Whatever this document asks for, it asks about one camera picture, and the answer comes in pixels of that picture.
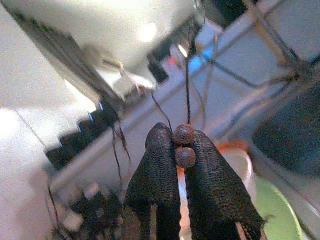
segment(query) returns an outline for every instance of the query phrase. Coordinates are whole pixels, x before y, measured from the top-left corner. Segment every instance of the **brown bead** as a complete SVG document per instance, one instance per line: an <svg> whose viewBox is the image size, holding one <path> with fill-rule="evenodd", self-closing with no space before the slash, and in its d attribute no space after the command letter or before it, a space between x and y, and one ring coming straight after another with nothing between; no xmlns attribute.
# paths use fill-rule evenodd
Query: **brown bead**
<svg viewBox="0 0 320 240"><path fill-rule="evenodd" d="M196 164L195 151L189 147L179 147L175 150L175 161L184 169L192 168Z"/></svg>
<svg viewBox="0 0 320 240"><path fill-rule="evenodd" d="M195 138L195 129L189 124L182 124L173 133L173 141L176 145L192 144Z"/></svg>

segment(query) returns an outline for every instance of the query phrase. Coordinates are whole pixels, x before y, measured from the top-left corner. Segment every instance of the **thin wire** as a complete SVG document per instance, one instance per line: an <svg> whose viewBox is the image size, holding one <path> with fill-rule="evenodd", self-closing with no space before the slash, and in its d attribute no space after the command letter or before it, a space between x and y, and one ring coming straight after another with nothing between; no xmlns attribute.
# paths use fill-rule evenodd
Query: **thin wire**
<svg viewBox="0 0 320 240"><path fill-rule="evenodd" d="M233 129L233 127L236 125L236 123L243 117L246 115L246 113L248 111L250 111L251 109L254 109L255 107L265 104L269 101L272 101L273 99L275 99L276 97L278 97L281 93L283 93L291 84L291 81L288 81L286 84L284 84L284 86L278 90L276 93L272 94L269 97L263 98L261 100L258 100L256 102L253 102L251 104L249 104L248 106L246 106L244 109L242 109L232 120L231 124L222 132L219 134L218 138L223 138L225 137L229 131L231 131Z"/></svg>
<svg viewBox="0 0 320 240"><path fill-rule="evenodd" d="M198 97L200 104L201 104L201 111L202 111L202 116L203 116L203 126L202 126L202 130L204 131L206 129L207 126L207 111L206 111L206 105L205 102L201 96L201 93L199 92L199 90L196 88L196 86L193 84L192 81L190 81L190 85L191 85L191 90L194 90L196 96Z"/></svg>
<svg viewBox="0 0 320 240"><path fill-rule="evenodd" d="M243 84L245 84L246 86L252 88L252 89L255 89L255 90L258 90L258 89L262 89L266 86L272 86L272 85L276 85L276 84L279 84L279 83L283 83L286 81L286 79L284 77L281 77L281 78L275 78L275 79L272 79L270 81L267 81L267 82L264 82L260 85L257 85L257 84L254 84L252 82L249 82L248 80L246 80L245 78L235 74L234 72L232 72L231 70L229 70L228 68L222 66L220 63L218 63L217 61L215 60L212 60L210 58L208 58L207 56L203 55L203 58L209 63L212 65L212 68L215 66L217 67L218 69L220 69L221 71L227 73L228 75L230 75L231 77L233 77L233 79L237 80L238 82L241 82Z"/></svg>
<svg viewBox="0 0 320 240"><path fill-rule="evenodd" d="M54 214L55 214L55 221L56 221L56 227L59 228L59 216L58 216L58 210L57 210L57 206L56 206L56 203L55 203L55 199L54 199L54 196L51 192L51 189L50 189L50 185L48 184L48 192L49 192L49 197L50 197L50 200L52 202L52 205L53 205L53 209L54 209Z"/></svg>
<svg viewBox="0 0 320 240"><path fill-rule="evenodd" d="M212 75L213 75L214 68L215 68L214 64L211 64L210 66L211 67L210 67L209 71L206 73L206 80L205 80L204 90L203 90L203 94L202 94L205 106L208 103L209 88L210 88L210 83L211 83Z"/></svg>
<svg viewBox="0 0 320 240"><path fill-rule="evenodd" d="M114 157L116 160L116 164L118 165L119 178L122 183L123 181L122 181L122 176L121 176L121 167L120 167L120 163L119 163L119 159L118 159L118 155L117 155L117 149L116 149L116 129L115 129L114 125L112 125L112 136L113 136L113 141L112 141L113 153L114 153Z"/></svg>
<svg viewBox="0 0 320 240"><path fill-rule="evenodd" d="M14 108L14 111L16 114L20 117L20 119L23 121L23 123L30 129L30 131L36 136L36 138L39 140L39 142L44 146L44 148L47 150L48 147L44 143L44 141L41 140L41 138L38 136L38 134L33 130L33 128L30 126L30 124L24 119L24 117L18 112L17 109Z"/></svg>
<svg viewBox="0 0 320 240"><path fill-rule="evenodd" d="M54 220L53 220L53 217L52 217L52 213L51 213L50 208L49 208L49 203L48 203L47 196L45 196L45 206L46 206L46 209L47 209L49 217L50 217L51 225L53 227L55 227L55 223L54 223Z"/></svg>
<svg viewBox="0 0 320 240"><path fill-rule="evenodd" d="M124 132L122 131L122 127L121 127L120 121L119 121L119 129L120 129L122 146L123 146L123 148L124 148L124 150L125 150L125 152L126 152L126 155L128 156L129 162L130 162L130 164L131 164L131 156L130 156L129 151L128 151L128 148L127 148L127 147L128 147L128 142L127 142L127 140L126 140L126 137L125 137Z"/></svg>
<svg viewBox="0 0 320 240"><path fill-rule="evenodd" d="M186 105L188 111L188 121L191 124L191 108L190 108L190 86L189 86L189 61L185 58L185 90L186 90Z"/></svg>
<svg viewBox="0 0 320 240"><path fill-rule="evenodd" d="M162 110L161 106L159 105L159 103L157 102L155 96L154 96L154 93L152 92L151 93L151 96L152 96L152 99L154 101L154 104L158 107L158 109L160 110L161 114L166 118L166 120L168 121L169 123L169 127L170 127L170 130L172 132L172 127L171 127L171 122L170 122L170 119L169 117L166 115L166 113Z"/></svg>

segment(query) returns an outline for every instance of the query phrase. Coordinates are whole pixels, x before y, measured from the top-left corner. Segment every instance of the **black mesh fabric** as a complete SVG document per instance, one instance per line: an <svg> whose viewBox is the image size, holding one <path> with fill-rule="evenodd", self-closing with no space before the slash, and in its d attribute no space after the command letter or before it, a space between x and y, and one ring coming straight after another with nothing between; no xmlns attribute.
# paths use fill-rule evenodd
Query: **black mesh fabric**
<svg viewBox="0 0 320 240"><path fill-rule="evenodd" d="M149 132L145 154L128 186L125 203L141 223L141 239L149 238L150 205L157 205L157 240L178 240L180 195L175 150L170 129L158 123Z"/></svg>
<svg viewBox="0 0 320 240"><path fill-rule="evenodd" d="M204 133L195 132L191 147L196 164L185 171L185 179L192 239L238 240L235 223L239 222L248 240L259 240L264 221L240 177ZM135 212L141 240L151 239L151 205L157 205L156 239L178 240L181 204L170 129L158 123L149 132L145 148L125 204Z"/></svg>
<svg viewBox="0 0 320 240"><path fill-rule="evenodd" d="M192 148L196 163L185 171L192 239L239 239L239 222L248 239L259 240L264 220L240 177L203 132L195 131Z"/></svg>

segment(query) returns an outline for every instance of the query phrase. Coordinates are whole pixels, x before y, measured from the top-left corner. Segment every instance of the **white wall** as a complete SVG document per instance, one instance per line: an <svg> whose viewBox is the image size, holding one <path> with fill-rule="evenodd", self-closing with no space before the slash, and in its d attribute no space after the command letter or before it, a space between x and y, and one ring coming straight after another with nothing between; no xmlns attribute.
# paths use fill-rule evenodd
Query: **white wall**
<svg viewBox="0 0 320 240"><path fill-rule="evenodd" d="M52 228L45 146L87 112L2 5L0 83L0 239L43 240Z"/></svg>

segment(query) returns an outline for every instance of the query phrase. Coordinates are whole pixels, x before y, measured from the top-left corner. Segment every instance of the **black wire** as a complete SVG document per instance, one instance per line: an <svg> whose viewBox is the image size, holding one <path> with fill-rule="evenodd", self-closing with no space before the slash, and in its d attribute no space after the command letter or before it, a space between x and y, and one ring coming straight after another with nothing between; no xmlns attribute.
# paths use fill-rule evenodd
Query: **black wire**
<svg viewBox="0 0 320 240"><path fill-rule="evenodd" d="M318 54L310 63L311 67L314 67L320 62L320 54Z"/></svg>
<svg viewBox="0 0 320 240"><path fill-rule="evenodd" d="M162 115L166 118L166 120L168 121L169 123L169 127L170 127L170 130L172 132L172 127L171 127L171 122L170 122L170 119L169 117L165 114L165 112L162 110L161 106L159 105L159 103L157 102L155 96L154 96L154 93L152 92L151 93L151 96L152 96L152 99L154 101L154 104L158 107L158 109L160 110L160 112L162 113Z"/></svg>
<svg viewBox="0 0 320 240"><path fill-rule="evenodd" d="M233 77L233 79L235 79L238 82L241 82L241 83L247 85L248 87L250 87L252 89L256 89L257 90L257 89L264 88L265 86L272 86L272 85L276 85L278 83L285 82L284 80L281 80L281 79L272 79L272 80L270 80L270 81L268 81L266 83L257 85L257 84L254 84L254 83L248 81L247 79L243 78L242 76L237 75L233 71L229 70L228 68L226 68L223 65L221 65L220 63L218 63L216 60L213 60L213 59L207 57L206 55L203 55L203 58L207 61L207 63L211 64L212 66L217 67L221 71L223 71L226 74L228 74L231 77Z"/></svg>
<svg viewBox="0 0 320 240"><path fill-rule="evenodd" d="M124 134L124 132L122 131L121 123L120 123L120 122L119 122L119 129L120 129L120 135L121 135L121 141L122 141L123 148L124 148L124 150L125 150L125 152L126 152L126 155L128 156L129 162L131 163L131 156L130 156L129 151L128 151L128 149L127 149L128 143L127 143L125 134Z"/></svg>
<svg viewBox="0 0 320 240"><path fill-rule="evenodd" d="M114 125L112 126L112 136L113 136L113 141L112 141L113 153L114 153L114 157L116 160L116 164L118 165L119 178L122 183L121 167L120 167L120 163L119 163L119 159L118 159L118 155L117 155L117 149L116 149L116 129L115 129Z"/></svg>
<svg viewBox="0 0 320 240"><path fill-rule="evenodd" d="M277 96L279 96L281 93L283 93L291 84L291 81L287 81L286 84L278 90L276 93L272 94L269 97L263 98L261 100L258 100L256 102L253 102L252 104L249 104L246 106L244 109L242 109L232 120L231 124L229 127L227 127L222 133L219 134L218 138L223 138L227 133L236 125L236 123L244 116L246 113L255 108L256 106L259 106L260 104L263 104L265 102L269 102L273 99L275 99Z"/></svg>
<svg viewBox="0 0 320 240"><path fill-rule="evenodd" d="M191 108L190 108L190 86L189 86L189 61L185 58L185 90L186 90L186 105L188 112L188 124L191 124Z"/></svg>
<svg viewBox="0 0 320 240"><path fill-rule="evenodd" d="M49 217L50 217L51 225L53 227L55 227L55 223L54 223L54 220L52 218L52 213L51 213L50 208L49 208L49 203L48 203L47 196L45 196L45 206L46 206L46 210L48 211L48 214L49 214Z"/></svg>
<svg viewBox="0 0 320 240"><path fill-rule="evenodd" d="M54 200L54 196L51 192L51 189L50 189L50 185L48 184L48 192L49 192L49 196L50 196L50 200L52 202L52 205L53 205L53 209L54 209L54 214L55 214L55 220L56 220L56 227L59 228L59 216L58 216L58 210L57 210L57 206L56 206L56 203L55 203L55 200Z"/></svg>
<svg viewBox="0 0 320 240"><path fill-rule="evenodd" d="M196 88L196 86L192 83L192 81L190 82L192 89L195 91L197 97L199 98L200 104L201 104L201 111L202 111L202 115L203 115L203 131L206 129L207 126L207 111L206 111L206 104L204 99L201 96L201 93L199 92L199 90Z"/></svg>

